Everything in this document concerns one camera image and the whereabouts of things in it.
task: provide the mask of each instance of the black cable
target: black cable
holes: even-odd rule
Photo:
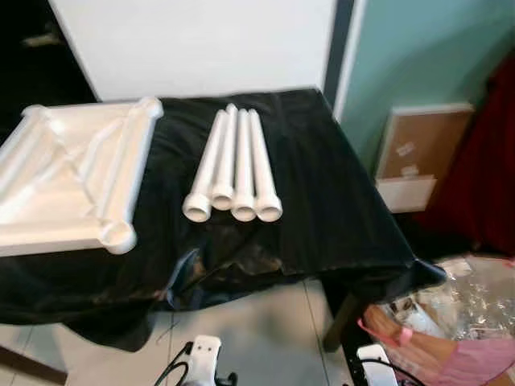
[[[186,378],[187,372],[189,370],[189,366],[186,362],[178,362],[175,363],[175,361],[182,355],[182,354],[190,354],[192,352],[193,348],[193,342],[188,342],[184,345],[184,347],[179,351],[179,354],[175,356],[175,358],[168,364],[167,368],[164,369],[164,371],[159,376],[158,380],[155,381],[154,386],[158,386],[161,382],[163,382],[167,376],[174,371],[176,368],[180,368],[181,366],[184,366],[184,374],[180,377],[179,382],[176,386],[179,386],[183,383],[184,378]]]
[[[409,376],[412,380],[414,380],[418,386],[426,386],[419,378],[417,378],[416,376],[410,374],[409,372],[407,372],[406,370],[400,368],[399,366],[395,366],[394,364],[391,364],[391,363],[388,363],[388,362],[383,362],[382,360],[380,359],[360,359],[360,362],[361,363],[379,363],[379,364],[383,364],[385,366],[388,366],[389,368],[392,368],[393,370],[395,370],[396,372],[400,372],[401,374],[404,374],[405,376]]]

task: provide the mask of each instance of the floor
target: floor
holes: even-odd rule
[[[0,344],[69,372],[69,386],[152,385],[168,362],[197,335],[222,341],[218,375],[236,372],[241,386],[352,385],[344,353],[321,350],[332,316],[319,281],[273,289],[202,311],[157,314],[137,353],[97,346],[61,325],[0,326]],[[167,385],[179,379],[172,373]],[[0,386],[49,383],[0,368]]]

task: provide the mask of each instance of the black plastic sheet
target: black plastic sheet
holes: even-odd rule
[[[181,211],[213,118],[233,102],[261,115],[282,218],[237,222]],[[97,343],[137,350],[163,294],[176,310],[332,272],[368,302],[444,280],[413,256],[356,155],[314,89],[162,99],[134,213],[138,244],[0,258],[0,322],[62,322]]]

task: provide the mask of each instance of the white plastic object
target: white plastic object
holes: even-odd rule
[[[196,171],[192,190],[183,203],[184,215],[196,223],[203,223],[211,216],[212,180],[226,123],[227,113],[219,110],[212,123],[211,133]]]
[[[31,106],[0,148],[0,257],[136,244],[132,227],[161,103]]]
[[[216,209],[226,211],[231,208],[234,193],[234,153],[236,141],[236,124],[238,110],[230,104],[225,109],[228,120],[225,137],[221,148],[220,161],[215,182],[212,188],[212,205]]]
[[[358,348],[357,356],[359,359],[379,359],[389,363],[385,350],[379,344]],[[363,369],[369,386],[398,386],[393,369],[384,364],[367,362],[363,363]]]
[[[272,222],[282,215],[281,200],[275,192],[274,177],[266,151],[265,136],[256,110],[250,110],[252,155],[256,180],[256,213],[260,220]]]
[[[249,113],[240,110],[238,113],[236,192],[231,209],[234,218],[240,221],[251,221],[256,217],[250,146]]]
[[[195,338],[184,384],[215,386],[216,360],[221,345],[216,336],[198,335]]]

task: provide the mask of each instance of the pvc pipe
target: pvc pipe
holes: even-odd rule
[[[250,110],[249,115],[254,178],[256,180],[256,213],[260,220],[269,223],[281,217],[282,205],[275,192],[274,177],[270,169],[270,160],[259,115],[256,110]]]
[[[191,221],[203,223],[211,216],[211,184],[215,172],[216,159],[225,131],[227,113],[219,110],[212,124],[211,133],[204,148],[204,154],[196,171],[192,190],[183,204],[183,213]]]
[[[231,104],[227,106],[225,111],[228,114],[228,120],[221,149],[220,163],[218,164],[218,172],[212,189],[212,205],[221,211],[230,209],[233,201],[234,146],[238,109],[235,105]]]
[[[251,221],[256,217],[256,212],[254,211],[249,113],[245,110],[240,110],[238,114],[237,146],[236,194],[231,213],[237,220]]]

